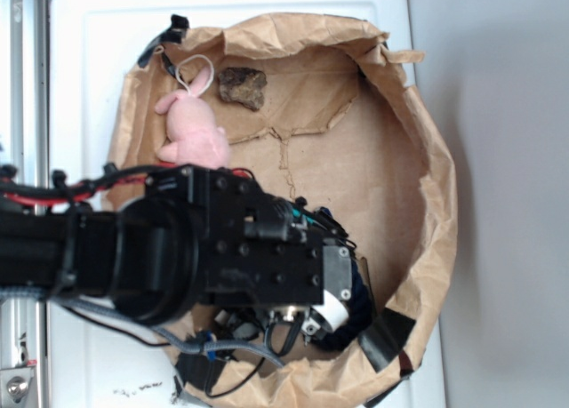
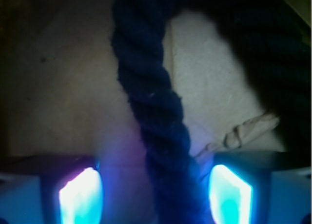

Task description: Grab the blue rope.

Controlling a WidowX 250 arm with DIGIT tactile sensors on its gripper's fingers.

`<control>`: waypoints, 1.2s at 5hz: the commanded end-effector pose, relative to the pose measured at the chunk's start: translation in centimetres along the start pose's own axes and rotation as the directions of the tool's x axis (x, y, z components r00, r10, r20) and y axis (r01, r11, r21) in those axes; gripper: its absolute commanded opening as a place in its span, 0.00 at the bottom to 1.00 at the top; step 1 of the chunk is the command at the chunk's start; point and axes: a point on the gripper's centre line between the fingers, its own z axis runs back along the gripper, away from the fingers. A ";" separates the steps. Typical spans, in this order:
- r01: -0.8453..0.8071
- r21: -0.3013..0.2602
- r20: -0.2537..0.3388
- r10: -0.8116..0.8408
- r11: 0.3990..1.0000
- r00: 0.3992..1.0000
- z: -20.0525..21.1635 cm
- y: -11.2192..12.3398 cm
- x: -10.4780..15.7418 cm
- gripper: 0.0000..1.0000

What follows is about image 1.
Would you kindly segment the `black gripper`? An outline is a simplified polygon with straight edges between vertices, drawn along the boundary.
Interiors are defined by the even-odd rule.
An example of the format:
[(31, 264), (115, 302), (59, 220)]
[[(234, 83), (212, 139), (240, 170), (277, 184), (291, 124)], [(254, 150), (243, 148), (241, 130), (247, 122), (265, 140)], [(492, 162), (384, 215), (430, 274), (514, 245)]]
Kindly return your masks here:
[(190, 179), (190, 202), (204, 217), (199, 303), (264, 308), (286, 320), (300, 310), (310, 337), (348, 321), (351, 252), (339, 223), (227, 169), (195, 167)]

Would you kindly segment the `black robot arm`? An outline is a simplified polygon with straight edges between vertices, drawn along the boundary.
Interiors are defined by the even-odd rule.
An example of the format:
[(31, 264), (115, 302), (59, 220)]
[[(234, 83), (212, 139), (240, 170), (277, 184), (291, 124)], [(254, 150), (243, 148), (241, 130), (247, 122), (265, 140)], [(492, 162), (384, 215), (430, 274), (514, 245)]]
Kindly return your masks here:
[(108, 165), (95, 180), (21, 185), (1, 169), (5, 297), (106, 298), (138, 324), (196, 304), (260, 309), (319, 337), (349, 319), (345, 231), (243, 170)]

